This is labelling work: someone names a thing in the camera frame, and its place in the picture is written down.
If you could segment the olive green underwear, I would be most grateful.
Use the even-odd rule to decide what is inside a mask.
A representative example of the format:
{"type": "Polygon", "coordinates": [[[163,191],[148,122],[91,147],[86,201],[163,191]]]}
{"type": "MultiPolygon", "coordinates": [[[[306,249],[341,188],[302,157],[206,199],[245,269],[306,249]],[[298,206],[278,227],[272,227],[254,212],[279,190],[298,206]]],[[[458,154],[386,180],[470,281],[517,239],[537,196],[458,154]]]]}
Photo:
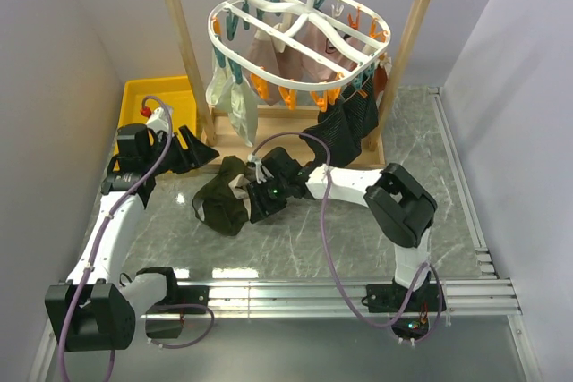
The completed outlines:
{"type": "Polygon", "coordinates": [[[237,236],[250,221],[252,204],[247,185],[251,179],[244,161],[224,157],[216,176],[193,196],[196,218],[216,233],[237,236]]]}

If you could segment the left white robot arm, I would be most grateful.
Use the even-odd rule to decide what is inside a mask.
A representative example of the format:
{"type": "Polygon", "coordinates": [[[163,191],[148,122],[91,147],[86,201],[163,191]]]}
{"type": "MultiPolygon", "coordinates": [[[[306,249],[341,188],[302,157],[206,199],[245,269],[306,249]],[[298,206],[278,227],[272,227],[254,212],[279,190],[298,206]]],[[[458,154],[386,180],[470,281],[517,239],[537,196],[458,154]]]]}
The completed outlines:
{"type": "Polygon", "coordinates": [[[89,242],[67,279],[49,286],[45,296],[62,352],[124,350],[132,342],[138,317],[154,307],[169,312],[183,303],[171,267],[144,268],[125,287],[118,281],[157,175],[188,173],[219,153],[186,126],[169,133],[128,124],[118,129],[116,144],[89,242]]]}

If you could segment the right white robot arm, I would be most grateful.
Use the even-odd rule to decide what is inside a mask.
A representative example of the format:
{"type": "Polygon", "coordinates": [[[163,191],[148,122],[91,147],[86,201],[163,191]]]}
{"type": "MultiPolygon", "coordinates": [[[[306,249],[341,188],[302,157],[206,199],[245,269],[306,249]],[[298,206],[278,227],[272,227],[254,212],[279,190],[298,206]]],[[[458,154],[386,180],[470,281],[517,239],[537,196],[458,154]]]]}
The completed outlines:
{"type": "Polygon", "coordinates": [[[438,312],[446,309],[441,285],[429,264],[429,233],[437,202],[401,165],[355,170],[313,162],[301,166],[277,147],[251,155],[254,179],[246,189],[251,221],[283,210],[290,198],[333,199],[366,207],[394,246],[395,272],[389,284],[368,284],[363,305],[371,313],[438,312]]]}

